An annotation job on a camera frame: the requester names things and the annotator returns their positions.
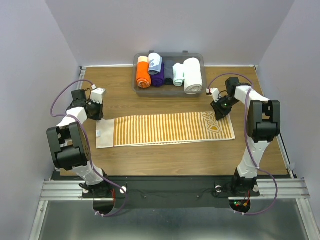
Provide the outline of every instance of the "white plastic bracket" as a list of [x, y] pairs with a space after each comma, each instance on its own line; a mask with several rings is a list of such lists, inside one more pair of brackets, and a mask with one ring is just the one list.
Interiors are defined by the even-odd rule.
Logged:
[[106, 90], [104, 88], [96, 88], [90, 94], [90, 100], [97, 104], [102, 104]]
[[[248, 94], [249, 89], [251, 86], [237, 86], [235, 88], [234, 98], [242, 102], [243, 104], [246, 103], [246, 96]], [[247, 103], [247, 108], [250, 107], [251, 100], [258, 100], [261, 102], [269, 102], [269, 99], [257, 93], [254, 89], [250, 91], [249, 99]]]
[[219, 100], [219, 89], [218, 88], [210, 88], [205, 90], [207, 94], [211, 94], [213, 101]]
[[[248, 145], [258, 167], [260, 166], [261, 159], [269, 144], [270, 142], [268, 141], [259, 141], [258, 143], [255, 143], [251, 137], [248, 137]], [[241, 178], [245, 177], [246, 179], [253, 179], [258, 175], [258, 169], [252, 162], [248, 148], [245, 149], [242, 161], [237, 167], [237, 170]]]
[[96, 169], [100, 175], [103, 176], [103, 171], [101, 168], [98, 168], [93, 163], [93, 166], [88, 162], [87, 166], [77, 166], [72, 169], [79, 177], [81, 177], [83, 180], [85, 180], [85, 183], [88, 186], [99, 184], [103, 181], [101, 177], [99, 177], [95, 171]]
[[[84, 124], [84, 122], [88, 119], [87, 114], [86, 114], [86, 110], [84, 107], [75, 107], [75, 108], [71, 108], [70, 110], [66, 111], [67, 115], [72, 115], [74, 117], [76, 117], [81, 124]], [[73, 119], [72, 117], [69, 116], [65, 116], [62, 121], [57, 125], [57, 127], [65, 127], [68, 126], [71, 123], [76, 122], [75, 119]]]

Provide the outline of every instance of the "metal floor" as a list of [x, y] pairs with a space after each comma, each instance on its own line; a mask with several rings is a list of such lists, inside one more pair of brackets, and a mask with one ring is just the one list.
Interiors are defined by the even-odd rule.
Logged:
[[[250, 212], [271, 200], [252, 200]], [[51, 201], [41, 240], [307, 240], [295, 199], [267, 213], [241, 216], [223, 208], [130, 209], [102, 218], [90, 201]]]

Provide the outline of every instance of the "clear plastic container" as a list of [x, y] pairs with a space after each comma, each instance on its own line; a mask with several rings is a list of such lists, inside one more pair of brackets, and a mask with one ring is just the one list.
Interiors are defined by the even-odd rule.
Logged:
[[150, 53], [154, 53], [154, 51], [150, 51], [148, 53], [138, 53], [134, 56], [133, 60], [133, 73], [132, 73], [132, 90], [138, 94], [139, 97], [147, 97], [147, 98], [159, 98], [159, 97], [182, 97], [182, 98], [194, 98], [199, 97], [201, 94], [206, 92], [207, 88], [207, 80], [206, 80], [206, 70], [204, 58], [202, 55], [198, 53], [188, 53], [187, 51], [181, 53], [161, 53], [157, 52], [162, 60], [173, 60], [175, 63], [183, 64], [185, 60], [190, 58], [196, 58], [200, 62], [201, 66], [201, 76], [202, 76], [202, 90], [199, 93], [190, 95], [186, 94], [184, 91], [184, 86], [174, 86], [174, 85], [163, 85], [161, 87], [150, 86], [148, 88], [138, 87], [136, 82], [136, 74], [137, 74], [137, 64], [138, 58], [140, 56], [148, 57]]

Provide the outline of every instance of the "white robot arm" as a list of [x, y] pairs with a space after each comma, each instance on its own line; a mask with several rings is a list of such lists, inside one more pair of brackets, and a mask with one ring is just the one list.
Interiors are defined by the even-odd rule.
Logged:
[[[226, 82], [227, 95], [221, 97], [217, 88], [211, 88], [207, 94], [212, 95], [211, 106], [216, 119], [227, 116], [232, 106], [237, 102], [246, 104], [246, 97], [252, 87], [247, 83], [240, 83], [238, 77], [230, 77]], [[246, 120], [246, 134], [248, 146], [254, 158], [254, 164], [248, 148], [234, 174], [234, 187], [253, 189], [257, 180], [257, 171], [266, 148], [280, 133], [280, 102], [269, 100], [255, 90], [251, 90], [247, 100], [248, 117]]]
[[93, 85], [90, 97], [87, 99], [85, 90], [72, 91], [73, 101], [66, 111], [67, 116], [56, 127], [51, 127], [46, 132], [55, 167], [75, 172], [85, 181], [81, 187], [90, 192], [97, 191], [106, 184], [93, 171], [93, 167], [101, 176], [107, 175], [101, 168], [93, 163], [90, 164], [91, 153], [78, 121], [83, 125], [88, 118], [96, 121], [103, 118], [105, 92], [104, 88], [95, 88]]

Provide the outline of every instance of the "wooden table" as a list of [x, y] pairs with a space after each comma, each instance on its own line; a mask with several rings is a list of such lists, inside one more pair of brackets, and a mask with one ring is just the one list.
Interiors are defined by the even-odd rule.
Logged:
[[[173, 114], [213, 111], [212, 97], [203, 94], [199, 98], [143, 98], [131, 89], [131, 67], [87, 68], [85, 79], [98, 88], [105, 88], [103, 112], [105, 119], [132, 115]], [[262, 93], [253, 67], [207, 67], [206, 79], [234, 72], [246, 75], [254, 82], [254, 89]], [[212, 86], [225, 90], [229, 76], [216, 80]], [[82, 89], [90, 85], [85, 82]], [[176, 175], [233, 175], [242, 160], [246, 144], [244, 139], [244, 105], [236, 104], [230, 114], [235, 140], [174, 144], [165, 146], [134, 146], [96, 148], [96, 122], [87, 120], [87, 130], [92, 159], [96, 166], [111, 176], [176, 176]], [[286, 175], [287, 170], [275, 139], [264, 153], [260, 164], [275, 175]], [[74, 175], [61, 171], [61, 175]]]

